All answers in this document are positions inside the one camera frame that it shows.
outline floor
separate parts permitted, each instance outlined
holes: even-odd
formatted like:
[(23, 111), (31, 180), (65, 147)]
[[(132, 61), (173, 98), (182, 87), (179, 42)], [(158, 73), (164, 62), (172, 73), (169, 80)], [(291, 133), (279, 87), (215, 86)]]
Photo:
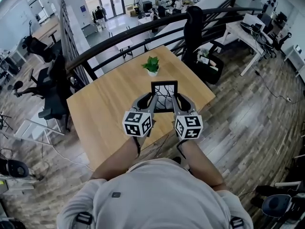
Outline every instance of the floor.
[[(251, 206), (249, 201), (255, 193), (249, 192), (257, 185), (283, 181), (285, 166), (289, 166), (291, 157), (301, 148), (300, 129), (305, 109), (302, 102), (291, 104), (273, 97), (253, 69), (240, 76), (252, 57), (242, 42), (233, 43), (232, 48), (219, 57), (225, 68), (220, 81), (209, 85), (216, 98), (200, 111), (204, 130), (197, 142), (220, 170), (230, 190), (241, 198), (255, 228), (260, 228), (264, 216)], [(37, 75), (38, 70), (45, 67), (33, 56), (28, 59), (11, 83), (23, 79), (24, 88), (28, 87), (32, 84), (26, 80), (30, 69), (34, 67)], [(283, 62), (279, 52), (276, 59), (262, 60), (254, 68), (275, 95), (289, 97), (293, 102), (303, 99), (303, 82), (295, 78), (293, 66)], [(13, 116), (10, 125), (16, 131), (23, 119), (31, 117), (43, 101), (32, 96), (16, 98), (5, 89), (0, 93), (0, 109)], [(88, 159), (71, 121), (70, 125), (70, 133), (55, 136), (52, 141), (63, 156), (87, 165)], [(176, 156), (177, 142), (175, 133), (170, 132), (143, 150), (137, 162)], [(63, 159), (51, 147), (6, 140), (3, 136), (0, 136), (0, 146), (11, 148), (15, 159), (25, 162), (43, 177), (34, 184), (34, 190), (26, 191), (23, 196), (1, 196), (8, 215), (22, 220), (29, 229), (56, 228), (56, 215), (92, 172)]]
[[(102, 30), (100, 26), (98, 26), (98, 32), (93, 33), (87, 37), (87, 41), (91, 47), (95, 46), (96, 44), (103, 42), (109, 38), (109, 31), (112, 31), (113, 35), (118, 34), (121, 32), (122, 29), (126, 30), (126, 26), (129, 26), (130, 28), (138, 26), (138, 18), (137, 17), (130, 17), (127, 14), (120, 15), (118, 17), (115, 17), (113, 19), (110, 19), (106, 21), (106, 28), (105, 30)], [(149, 37), (154, 36), (151, 32), (145, 32), (140, 35), (134, 36), (131, 38), (131, 41), (134, 45), (141, 43), (145, 39), (148, 39)], [(116, 46), (113, 46), (106, 51), (98, 54), (96, 57), (97, 61), (99, 63), (102, 63), (103, 61), (111, 58), (112, 56), (115, 56), (120, 51)], [(136, 57), (142, 53), (144, 53), (144, 46), (137, 48), (136, 50), (133, 50), (133, 56)], [(121, 65), (122, 63), (132, 59), (132, 56), (127, 55), (124, 59), (123, 57), (120, 57), (111, 63), (104, 66), (102, 69), (104, 73), (107, 73), (108, 71), (114, 69), (115, 67)]]

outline white t-shirt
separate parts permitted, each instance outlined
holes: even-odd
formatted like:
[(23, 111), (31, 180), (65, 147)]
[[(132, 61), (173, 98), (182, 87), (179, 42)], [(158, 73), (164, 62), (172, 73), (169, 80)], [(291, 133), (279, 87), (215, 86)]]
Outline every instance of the white t-shirt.
[(233, 217), (253, 229), (237, 196), (213, 191), (165, 158), (136, 164), (110, 181), (88, 181), (58, 215), (58, 228), (87, 228), (75, 222), (85, 211), (93, 215), (91, 229), (229, 229)]
[(178, 9), (178, 10), (182, 9), (182, 2), (180, 0), (177, 0), (175, 2), (175, 8)]

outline door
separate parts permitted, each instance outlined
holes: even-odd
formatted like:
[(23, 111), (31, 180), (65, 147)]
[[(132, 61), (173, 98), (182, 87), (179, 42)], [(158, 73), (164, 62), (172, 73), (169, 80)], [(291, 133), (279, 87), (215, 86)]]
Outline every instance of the door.
[(125, 13), (123, 0), (101, 0), (101, 2), (106, 10), (108, 19)]

